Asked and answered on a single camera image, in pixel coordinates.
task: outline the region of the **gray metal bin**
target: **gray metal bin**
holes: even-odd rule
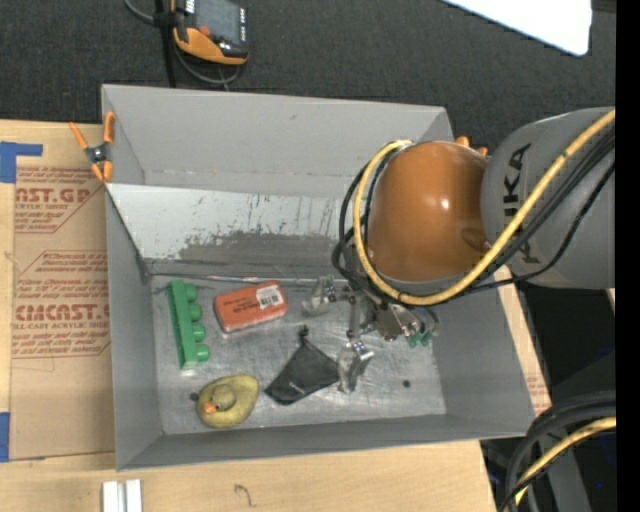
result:
[[[107,186],[110,322],[119,470],[522,435],[534,417],[497,292],[435,308],[431,347],[365,337],[376,352],[355,393],[329,387],[290,406],[261,393],[249,419],[211,430],[190,394],[234,373],[264,389],[309,339],[330,357],[347,306],[304,318],[315,279],[334,274],[340,203],[385,143],[452,140],[440,107],[104,86],[116,116]],[[198,285],[208,362],[180,371],[166,287]],[[223,332],[213,297],[277,279],[286,315]]]

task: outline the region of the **orange eraser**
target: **orange eraser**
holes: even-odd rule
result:
[[[287,298],[277,281],[267,281],[218,295],[213,309],[222,328],[231,332],[281,317]]]

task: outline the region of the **barcode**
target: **barcode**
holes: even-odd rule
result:
[[[265,309],[271,306],[279,306],[284,303],[282,294],[278,290],[277,286],[267,286],[256,291],[256,299],[260,304],[260,309]]]

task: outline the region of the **yellow rubber duck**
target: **yellow rubber duck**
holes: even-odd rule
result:
[[[207,384],[196,404],[198,416],[212,428],[231,428],[246,420],[258,400],[259,384],[252,375],[223,377]]]

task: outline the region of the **green lego brick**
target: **green lego brick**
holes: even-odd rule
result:
[[[433,339],[433,333],[431,331],[423,330],[419,333],[414,334],[413,336],[407,337],[407,343],[411,348],[415,348],[418,343],[420,343],[423,347],[428,346]]]
[[[202,324],[202,308],[195,302],[198,289],[178,279],[167,288],[171,323],[178,351],[180,369],[189,370],[209,360],[209,347],[201,343],[205,336]]]

